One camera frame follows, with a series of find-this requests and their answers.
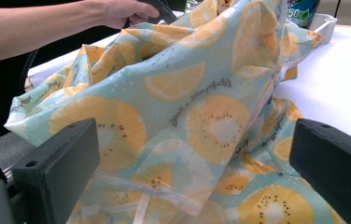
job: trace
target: white table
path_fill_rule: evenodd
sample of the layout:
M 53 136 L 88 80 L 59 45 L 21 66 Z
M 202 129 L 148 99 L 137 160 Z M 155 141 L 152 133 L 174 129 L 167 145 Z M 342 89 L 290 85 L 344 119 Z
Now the white table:
M 105 46 L 110 36 L 95 46 Z M 74 60 L 77 50 L 30 70 L 34 83 Z M 306 119 L 327 123 L 351 135 L 351 26 L 336 25 L 329 44 L 318 46 L 299 65 L 296 80 L 280 83 L 274 94 L 294 101 Z

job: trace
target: hand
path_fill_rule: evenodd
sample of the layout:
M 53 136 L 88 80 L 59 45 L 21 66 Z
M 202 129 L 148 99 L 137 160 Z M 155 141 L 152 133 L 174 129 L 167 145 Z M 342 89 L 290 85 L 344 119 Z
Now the hand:
M 137 2 L 136 0 L 103 0 L 106 1 L 105 25 L 121 29 L 127 19 L 130 25 L 147 21 L 148 18 L 159 17 L 159 11 L 152 5 Z

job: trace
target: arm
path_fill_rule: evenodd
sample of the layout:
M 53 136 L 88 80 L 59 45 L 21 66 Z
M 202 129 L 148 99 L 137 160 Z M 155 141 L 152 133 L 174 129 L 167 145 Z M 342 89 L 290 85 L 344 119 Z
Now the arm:
M 85 0 L 48 7 L 0 8 L 0 60 L 38 49 L 93 26 L 116 29 L 158 17 L 155 7 L 135 0 Z

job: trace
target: bottle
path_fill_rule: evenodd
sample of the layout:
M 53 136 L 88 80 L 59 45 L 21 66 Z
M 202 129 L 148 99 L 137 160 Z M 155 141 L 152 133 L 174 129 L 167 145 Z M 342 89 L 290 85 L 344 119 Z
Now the bottle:
M 185 13 L 191 12 L 195 9 L 199 4 L 201 4 L 203 0 L 187 0 L 187 5 L 185 6 Z

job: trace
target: fabric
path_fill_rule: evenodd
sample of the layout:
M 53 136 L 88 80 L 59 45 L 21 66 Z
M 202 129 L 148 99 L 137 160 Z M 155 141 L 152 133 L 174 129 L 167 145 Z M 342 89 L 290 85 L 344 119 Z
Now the fabric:
M 205 0 L 171 25 L 122 30 L 15 97 L 6 127 L 38 146 L 67 124 L 96 119 L 101 160 L 70 223 L 207 223 L 214 208 L 225 211 L 219 223 L 249 223 L 248 198 L 283 191 L 278 197 L 298 206 L 314 194 L 298 191 L 283 149 L 295 122 L 284 115 L 298 112 L 271 94 L 322 36 L 286 14 L 284 1 Z M 233 181 L 237 190 L 227 187 Z M 330 220 L 322 199 L 309 204 L 314 221 Z

